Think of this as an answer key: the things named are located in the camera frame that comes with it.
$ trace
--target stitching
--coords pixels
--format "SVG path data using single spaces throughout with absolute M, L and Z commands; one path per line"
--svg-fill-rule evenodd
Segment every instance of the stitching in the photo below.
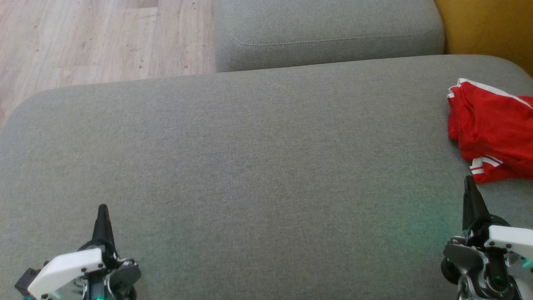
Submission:
M 356 37 L 341 37 L 341 38 L 331 38 L 326 40 L 308 40 L 308 41 L 297 41 L 297 42 L 286 42 L 286 43 L 272 43 L 272 44 L 250 44 L 250 43 L 244 43 L 239 41 L 233 33 L 227 28 L 226 29 L 228 34 L 230 35 L 231 39 L 237 43 L 239 46 L 244 48 L 286 48 L 286 47 L 295 47 L 295 46 L 302 46 L 306 44 L 334 44 L 334 43 L 342 43 L 342 42 L 350 42 L 355 40 L 369 40 L 373 38 L 388 38 L 388 37 L 414 37 L 414 36 L 423 36 L 430 34 L 434 31 L 437 31 L 438 28 L 433 28 L 429 31 L 426 31 L 424 33 L 420 34 L 409 34 L 409 35 L 380 35 L 380 36 L 356 36 Z

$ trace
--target yellow wall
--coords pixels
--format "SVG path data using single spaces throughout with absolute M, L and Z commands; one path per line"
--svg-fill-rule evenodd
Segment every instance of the yellow wall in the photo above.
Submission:
M 508 59 L 533 76 L 533 0 L 435 0 L 446 53 Z

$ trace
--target robotic arm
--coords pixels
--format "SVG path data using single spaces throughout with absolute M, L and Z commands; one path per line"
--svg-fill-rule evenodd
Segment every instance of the robotic arm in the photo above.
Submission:
M 457 299 L 533 300 L 530 287 L 507 273 L 519 259 L 524 268 L 533 267 L 533 230 L 491 215 L 472 176 L 465 178 L 463 233 L 450 239 L 443 254 L 441 271 L 458 285 Z
M 15 285 L 25 300 L 60 298 L 57 290 L 64 285 L 77 285 L 82 300 L 136 300 L 133 285 L 141 270 L 133 259 L 121 259 L 105 204 L 98 208 L 92 240 L 78 251 L 57 256 L 39 270 L 27 269 Z

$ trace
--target red garment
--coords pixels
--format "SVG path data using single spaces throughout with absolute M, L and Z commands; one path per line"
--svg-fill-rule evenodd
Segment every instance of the red garment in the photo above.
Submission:
M 533 179 L 533 97 L 460 78 L 448 94 L 448 136 L 472 162 L 476 183 Z

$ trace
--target sofa cushion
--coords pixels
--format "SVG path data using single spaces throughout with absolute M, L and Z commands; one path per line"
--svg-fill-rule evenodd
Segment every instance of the sofa cushion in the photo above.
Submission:
M 433 0 L 219 0 L 219 72 L 442 54 Z
M 89 240 L 106 203 L 139 299 L 451 299 L 439 263 L 470 173 L 447 138 L 459 77 L 533 94 L 519 67 L 484 56 L 38 94 L 0 135 L 0 292 L 16 299 L 26 268 Z M 533 228 L 530 181 L 480 190 Z

